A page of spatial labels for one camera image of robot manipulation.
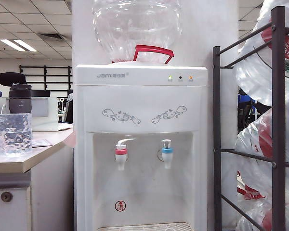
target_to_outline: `black shelf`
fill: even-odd
[[[24,73],[24,69],[41,69],[43,70],[43,74],[26,74]],[[48,73],[48,69],[66,69],[67,73],[66,74],[47,74]],[[71,77],[72,75],[72,67],[71,66],[23,66],[23,65],[19,65],[19,73],[23,73],[24,75],[28,76],[28,77],[33,77],[33,76],[37,76],[37,77],[44,77],[43,81],[29,81],[28,84],[43,84],[44,85],[44,90],[50,90],[50,91],[67,91],[70,90],[72,88],[72,84],[73,82],[71,82]],[[67,81],[65,82],[54,82],[54,81],[47,81],[47,77],[65,77],[67,78]],[[48,84],[67,84],[68,87],[66,90],[51,90],[48,89]]]
[[[228,198],[222,195],[222,152],[242,155],[249,158],[267,161],[272,164],[272,230],[286,230],[286,102],[285,102],[285,35],[289,28],[285,27],[285,7],[277,6],[272,9],[272,22],[252,32],[238,42],[221,51],[220,47],[213,48],[213,127],[214,127],[214,210],[215,231],[222,231],[222,200],[226,201],[232,208],[254,224],[259,230],[265,231],[260,224],[240,210]],[[271,28],[271,41],[261,45],[248,54],[240,57],[226,66],[221,66],[220,56],[225,51],[246,41],[263,30]],[[232,69],[233,65],[244,58],[254,54],[264,47],[272,45],[272,140],[273,158],[265,158],[247,153],[235,152],[234,150],[221,149],[221,69]]]

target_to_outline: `ceiling light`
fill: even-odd
[[[14,49],[18,51],[25,51],[24,49],[22,49],[21,47],[17,46],[15,43],[12,43],[11,41],[7,39],[0,39],[0,41],[4,42],[5,44],[9,45],[10,47],[13,47]]]
[[[24,41],[22,40],[14,40],[15,42],[17,42],[19,45],[23,46],[24,48],[27,48],[29,51],[34,51],[36,52],[37,50],[34,49],[33,47],[31,47],[30,45],[26,44]]]

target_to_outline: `clear glass cup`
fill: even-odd
[[[19,157],[32,150],[32,116],[0,114],[0,154]]]

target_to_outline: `white water dispenser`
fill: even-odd
[[[78,231],[206,231],[206,68],[78,65],[74,74]]]

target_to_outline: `warning label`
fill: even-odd
[[[115,209],[118,211],[118,212],[123,212],[126,208],[126,204],[124,201],[118,201],[115,203]]]

